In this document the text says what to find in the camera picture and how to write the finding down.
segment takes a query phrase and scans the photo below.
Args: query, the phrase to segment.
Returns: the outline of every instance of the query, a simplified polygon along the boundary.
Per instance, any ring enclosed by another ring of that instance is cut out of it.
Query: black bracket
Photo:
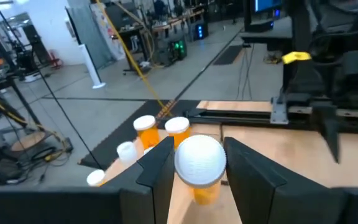
[[[339,163],[339,139],[337,107],[331,101],[312,101],[310,123],[326,140],[329,150],[336,162]]]

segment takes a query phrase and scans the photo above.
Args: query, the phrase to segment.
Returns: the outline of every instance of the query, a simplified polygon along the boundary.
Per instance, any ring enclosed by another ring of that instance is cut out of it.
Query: yellow tape
[[[296,60],[310,60],[311,56],[308,52],[291,52],[283,56],[285,64],[292,63]]]

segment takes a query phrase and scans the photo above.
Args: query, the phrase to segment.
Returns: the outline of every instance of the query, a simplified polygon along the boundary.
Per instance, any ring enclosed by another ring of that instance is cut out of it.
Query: white plastic cap
[[[176,117],[165,123],[165,130],[170,134],[179,134],[185,132],[189,128],[189,125],[189,119]]]
[[[184,183],[205,188],[215,184],[224,174],[226,153],[212,137],[195,135],[185,139],[175,153],[175,169]]]
[[[136,131],[143,131],[155,125],[155,118],[151,115],[141,116],[134,121],[134,128]]]
[[[118,157],[124,164],[130,164],[137,159],[136,147],[133,142],[124,142],[117,147]]]
[[[150,152],[150,150],[152,150],[154,147],[150,147],[150,148],[148,148],[148,149],[146,149],[145,151],[144,151],[144,155],[146,155],[148,152]]]
[[[104,171],[103,170],[95,170],[88,175],[86,178],[86,182],[91,187],[98,187],[103,183],[104,179]]]

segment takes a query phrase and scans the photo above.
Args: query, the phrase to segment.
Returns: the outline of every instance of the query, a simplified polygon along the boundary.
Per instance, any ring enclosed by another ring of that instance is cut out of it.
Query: white stand
[[[89,71],[89,75],[91,76],[92,82],[93,82],[93,89],[102,88],[106,85],[106,83],[101,82],[98,71],[96,71],[90,53],[88,52],[88,49],[86,48],[85,44],[81,44],[79,46],[81,53],[84,56],[85,59],[85,65]]]

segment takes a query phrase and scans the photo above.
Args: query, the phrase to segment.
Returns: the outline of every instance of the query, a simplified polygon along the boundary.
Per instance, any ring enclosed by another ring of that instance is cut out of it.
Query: white wall
[[[56,52],[56,57],[63,60],[65,65],[84,63],[78,44],[66,27],[68,17],[65,7],[67,0],[18,0],[11,8],[2,10],[6,18],[20,13],[28,13],[34,27],[47,50]]]

